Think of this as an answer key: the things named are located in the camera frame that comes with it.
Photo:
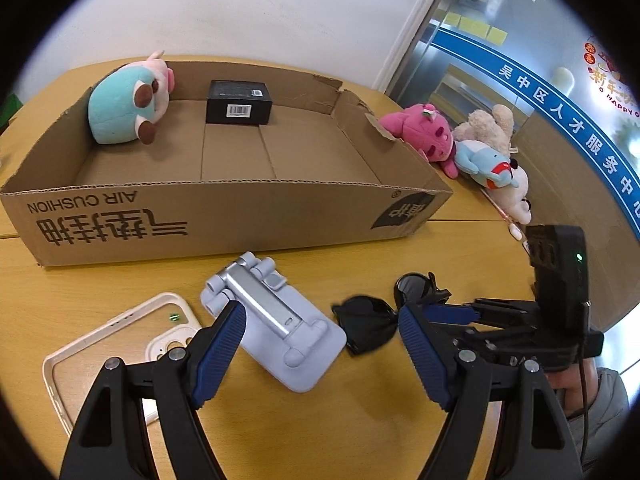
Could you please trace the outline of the black sunglasses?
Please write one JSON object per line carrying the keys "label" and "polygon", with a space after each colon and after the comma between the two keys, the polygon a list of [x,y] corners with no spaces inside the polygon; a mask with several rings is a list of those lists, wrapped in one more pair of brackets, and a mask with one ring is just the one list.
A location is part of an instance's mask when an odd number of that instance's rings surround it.
{"label": "black sunglasses", "polygon": [[393,307],[384,299],[367,295],[352,296],[331,307],[337,325],[346,334],[351,356],[363,356],[387,344],[397,332],[399,311],[406,304],[446,304],[451,292],[437,285],[432,272],[407,273],[396,281],[393,297]]}

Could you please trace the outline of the cream phone case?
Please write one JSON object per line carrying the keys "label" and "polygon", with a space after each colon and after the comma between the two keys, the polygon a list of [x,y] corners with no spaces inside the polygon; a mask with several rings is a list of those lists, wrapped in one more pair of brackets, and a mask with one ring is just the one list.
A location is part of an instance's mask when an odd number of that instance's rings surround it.
{"label": "cream phone case", "polygon": [[73,431],[105,361],[119,358],[137,364],[158,360],[167,351],[186,346],[201,328],[186,300],[162,292],[47,356],[42,378],[66,434]]}

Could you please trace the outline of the teal and pink plush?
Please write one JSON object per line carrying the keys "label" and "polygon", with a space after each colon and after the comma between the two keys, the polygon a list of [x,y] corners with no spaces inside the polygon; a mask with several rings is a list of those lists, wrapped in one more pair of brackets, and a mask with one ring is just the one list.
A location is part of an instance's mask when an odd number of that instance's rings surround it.
{"label": "teal and pink plush", "polygon": [[163,55],[159,50],[144,61],[126,64],[92,90],[88,122],[97,144],[154,142],[157,123],[168,110],[176,84]]}

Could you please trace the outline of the large cardboard box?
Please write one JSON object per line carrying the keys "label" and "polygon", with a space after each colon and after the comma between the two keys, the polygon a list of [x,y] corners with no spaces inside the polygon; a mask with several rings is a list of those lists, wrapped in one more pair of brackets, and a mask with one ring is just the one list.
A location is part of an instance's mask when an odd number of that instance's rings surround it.
{"label": "large cardboard box", "polygon": [[[176,88],[150,145],[93,141],[89,94],[113,61],[49,84],[2,136],[2,205],[42,266],[389,240],[416,232],[450,197],[339,80],[204,58],[170,67]],[[263,82],[268,124],[208,124],[213,80]]]}

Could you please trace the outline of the light blue plush toy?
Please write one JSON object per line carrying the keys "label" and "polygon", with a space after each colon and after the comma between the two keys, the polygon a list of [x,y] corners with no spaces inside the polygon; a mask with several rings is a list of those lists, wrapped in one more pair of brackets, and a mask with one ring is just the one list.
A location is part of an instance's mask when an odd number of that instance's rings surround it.
{"label": "light blue plush toy", "polygon": [[483,188],[518,188],[511,159],[484,142],[463,140],[456,142],[454,163]]}

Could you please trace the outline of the beige plush dog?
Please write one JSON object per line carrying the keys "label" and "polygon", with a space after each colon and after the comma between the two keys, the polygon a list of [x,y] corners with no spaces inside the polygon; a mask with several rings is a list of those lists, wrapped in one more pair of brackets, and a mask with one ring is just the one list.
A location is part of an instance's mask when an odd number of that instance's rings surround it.
{"label": "beige plush dog", "polygon": [[527,198],[528,175],[516,160],[511,144],[514,117],[509,107],[496,104],[490,112],[474,110],[454,128],[454,163],[484,188],[494,203],[515,223],[532,221]]}

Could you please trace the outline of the black UGREEN product box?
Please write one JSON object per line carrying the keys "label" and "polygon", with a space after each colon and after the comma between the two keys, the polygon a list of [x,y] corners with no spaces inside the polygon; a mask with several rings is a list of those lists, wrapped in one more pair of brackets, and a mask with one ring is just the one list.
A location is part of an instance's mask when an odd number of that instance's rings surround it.
{"label": "black UGREEN product box", "polygon": [[267,125],[272,104],[263,82],[213,80],[208,89],[205,120],[217,125]]}

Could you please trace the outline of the light blue phone stand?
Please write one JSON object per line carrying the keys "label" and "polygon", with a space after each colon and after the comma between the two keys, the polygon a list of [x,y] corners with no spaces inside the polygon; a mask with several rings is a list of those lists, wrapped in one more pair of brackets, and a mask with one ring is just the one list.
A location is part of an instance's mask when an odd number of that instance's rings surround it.
{"label": "light blue phone stand", "polygon": [[294,392],[314,388],[346,346],[344,330],[293,287],[271,258],[246,252],[205,282],[201,303],[211,315],[233,300],[246,311],[241,347]]}

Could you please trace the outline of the pink plush toy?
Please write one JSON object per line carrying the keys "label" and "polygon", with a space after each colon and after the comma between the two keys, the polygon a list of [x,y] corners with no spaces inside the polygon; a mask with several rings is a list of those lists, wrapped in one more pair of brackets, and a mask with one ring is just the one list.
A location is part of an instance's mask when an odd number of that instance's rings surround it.
{"label": "pink plush toy", "polygon": [[378,121],[394,138],[410,144],[428,162],[437,162],[449,179],[459,177],[456,144],[447,119],[433,104],[414,104]]}

